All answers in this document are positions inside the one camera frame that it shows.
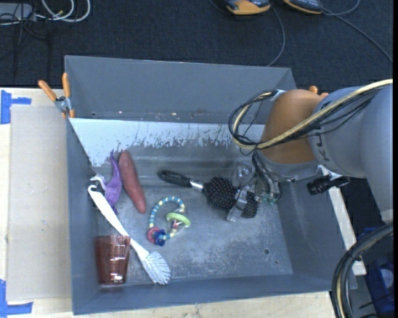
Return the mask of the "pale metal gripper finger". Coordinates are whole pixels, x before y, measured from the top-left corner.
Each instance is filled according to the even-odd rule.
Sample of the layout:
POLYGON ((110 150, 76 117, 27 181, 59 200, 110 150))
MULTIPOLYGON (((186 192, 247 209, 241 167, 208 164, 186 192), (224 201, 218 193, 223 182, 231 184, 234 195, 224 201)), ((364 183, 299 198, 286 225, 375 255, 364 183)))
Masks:
POLYGON ((255 194, 248 191, 246 193, 246 205, 243 207, 241 217, 254 218, 257 215, 259 202, 255 199, 255 194))
POLYGON ((229 222, 236 222, 238 218, 241 217, 243 210, 247 205, 247 192, 238 191, 235 195, 235 203, 233 207, 229 210, 226 220, 229 222))

